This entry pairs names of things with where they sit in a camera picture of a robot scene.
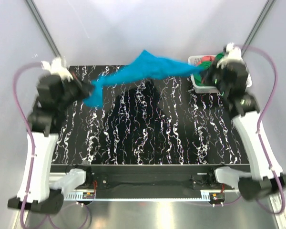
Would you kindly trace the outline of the blue t shirt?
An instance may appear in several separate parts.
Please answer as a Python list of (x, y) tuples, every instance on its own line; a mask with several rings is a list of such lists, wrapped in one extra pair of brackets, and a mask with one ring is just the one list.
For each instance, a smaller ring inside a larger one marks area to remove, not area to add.
[(187, 77), (203, 70), (201, 66), (156, 57), (144, 50), (131, 64), (124, 66), (116, 73), (102, 75), (92, 81), (94, 91), (84, 100), (84, 104), (88, 107), (103, 107), (103, 87), (134, 83), (145, 79), (162, 80), (169, 76)]

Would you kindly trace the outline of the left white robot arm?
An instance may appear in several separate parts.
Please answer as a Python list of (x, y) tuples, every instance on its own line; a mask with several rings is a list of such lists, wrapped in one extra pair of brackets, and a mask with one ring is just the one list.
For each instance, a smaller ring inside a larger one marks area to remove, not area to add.
[(78, 100), (88, 98), (94, 86), (58, 75), (39, 79), (37, 96), (27, 122), (28, 150), (22, 184), (16, 196), (10, 198), (8, 208), (30, 210), (41, 214), (57, 214), (64, 198), (78, 187), (93, 185), (89, 165), (76, 165), (63, 177), (49, 184), (51, 160), (57, 144), (66, 110)]

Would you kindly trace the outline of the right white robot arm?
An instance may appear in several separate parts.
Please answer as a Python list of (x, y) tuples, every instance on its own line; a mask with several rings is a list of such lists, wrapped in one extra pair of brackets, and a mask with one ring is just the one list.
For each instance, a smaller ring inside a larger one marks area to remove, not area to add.
[(207, 184), (218, 189), (223, 184), (235, 187), (245, 200), (261, 199), (286, 188), (286, 173), (278, 164), (265, 135), (260, 107), (255, 96), (246, 90), (249, 72), (242, 61), (229, 61), (219, 66), (217, 61), (203, 72), (204, 83), (214, 86), (220, 93), (229, 118), (236, 128), (248, 157), (250, 172), (221, 166), (207, 177)]

